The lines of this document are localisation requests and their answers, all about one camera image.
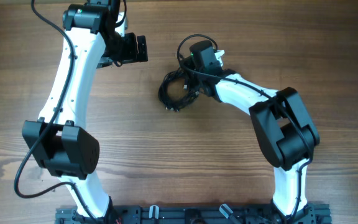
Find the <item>black base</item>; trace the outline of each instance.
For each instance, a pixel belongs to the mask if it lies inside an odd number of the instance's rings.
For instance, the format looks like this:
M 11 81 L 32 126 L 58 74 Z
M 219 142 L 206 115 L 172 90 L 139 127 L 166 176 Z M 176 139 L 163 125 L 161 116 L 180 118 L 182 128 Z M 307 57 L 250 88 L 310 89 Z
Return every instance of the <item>black base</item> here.
M 149 207 L 116 206 L 114 208 L 121 216 L 122 224 L 233 224 L 230 219 L 226 219 L 219 211 L 219 207 L 161 207 L 159 208 L 158 219 L 149 218 Z M 285 223 L 271 204 L 231 207 L 231 209 L 234 217 L 241 224 Z M 55 224 L 93 223 L 89 219 L 86 219 L 85 222 L 83 220 L 82 222 L 74 221 L 75 213 L 76 208 L 57 209 Z M 309 203 L 307 207 L 298 212 L 294 223 L 332 223 L 329 205 Z

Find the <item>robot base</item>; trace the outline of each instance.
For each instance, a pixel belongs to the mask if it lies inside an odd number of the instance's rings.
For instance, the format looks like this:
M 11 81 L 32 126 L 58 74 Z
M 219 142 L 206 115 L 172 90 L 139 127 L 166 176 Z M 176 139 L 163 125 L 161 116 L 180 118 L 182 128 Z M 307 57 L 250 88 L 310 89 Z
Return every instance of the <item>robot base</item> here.
M 233 214 L 226 218 L 219 207 L 140 207 L 116 206 L 122 224 L 271 224 L 282 223 L 280 215 L 271 204 L 231 207 Z M 55 224 L 93 223 L 92 220 L 76 221 L 76 208 L 57 209 Z M 294 224 L 332 223 L 329 205 L 309 203 L 296 215 Z

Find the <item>brown wooden background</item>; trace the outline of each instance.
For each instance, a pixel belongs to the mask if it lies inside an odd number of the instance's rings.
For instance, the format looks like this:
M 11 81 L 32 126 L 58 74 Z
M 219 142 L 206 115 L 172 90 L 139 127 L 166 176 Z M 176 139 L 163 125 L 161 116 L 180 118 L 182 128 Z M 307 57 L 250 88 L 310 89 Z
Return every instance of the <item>brown wooden background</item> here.
M 67 7 L 37 6 L 57 24 Z M 267 88 L 300 92 L 321 135 L 306 196 L 329 203 L 334 223 L 358 223 L 358 1 L 151 1 L 128 7 L 129 31 L 146 35 L 149 62 L 97 70 L 87 115 L 88 131 L 101 145 L 98 174 L 116 205 L 272 198 L 273 169 L 246 114 L 203 96 L 179 113 L 158 101 L 163 76 L 178 66 L 178 44 L 202 33 L 226 51 L 226 68 Z M 32 200 L 13 191 L 28 150 L 21 128 L 46 102 L 62 42 L 29 5 L 0 5 L 0 223 L 51 223 L 56 208 L 74 205 L 65 187 Z M 32 159 L 21 189 L 38 192 L 56 182 Z

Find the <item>wood grain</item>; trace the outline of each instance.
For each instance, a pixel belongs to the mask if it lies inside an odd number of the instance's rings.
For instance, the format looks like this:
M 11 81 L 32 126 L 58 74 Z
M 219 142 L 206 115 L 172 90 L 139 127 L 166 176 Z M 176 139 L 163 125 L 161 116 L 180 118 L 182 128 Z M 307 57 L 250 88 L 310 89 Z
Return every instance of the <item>wood grain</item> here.
M 61 24 L 68 4 L 37 8 Z M 312 202 L 334 223 L 358 223 L 358 1 L 129 2 L 129 31 L 146 35 L 149 62 L 96 72 L 88 131 L 99 140 L 98 174 L 116 205 L 267 203 L 273 169 L 248 116 L 201 96 L 171 113 L 158 101 L 175 51 L 194 33 L 226 51 L 226 68 L 261 86 L 296 88 L 321 135 L 308 169 Z M 183 53 L 191 43 L 184 46 Z M 13 192 L 28 150 L 24 120 L 37 119 L 52 87 L 62 37 L 28 5 L 0 6 L 0 223 L 51 223 L 73 206 L 66 188 L 24 200 Z M 31 160 L 23 192 L 57 180 Z

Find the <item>wooden table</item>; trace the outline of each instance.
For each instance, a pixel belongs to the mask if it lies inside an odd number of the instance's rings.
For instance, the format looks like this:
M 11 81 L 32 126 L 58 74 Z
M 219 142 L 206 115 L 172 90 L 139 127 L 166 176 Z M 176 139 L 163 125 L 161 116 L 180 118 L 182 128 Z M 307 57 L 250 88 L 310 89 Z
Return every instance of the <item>wooden table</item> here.
M 67 7 L 37 6 L 57 24 Z M 179 113 L 158 101 L 178 44 L 202 33 L 226 51 L 226 68 L 300 92 L 321 135 L 306 196 L 329 203 L 334 223 L 358 223 L 358 1 L 145 1 L 130 2 L 128 16 L 129 31 L 147 37 L 149 62 L 97 70 L 87 115 L 101 145 L 97 172 L 115 205 L 272 198 L 273 169 L 246 114 L 204 96 Z M 51 223 L 56 208 L 74 205 L 65 187 L 30 200 L 13 191 L 28 150 L 21 128 L 46 102 L 62 42 L 29 5 L 0 6 L 0 223 Z M 31 159 L 21 189 L 57 182 Z

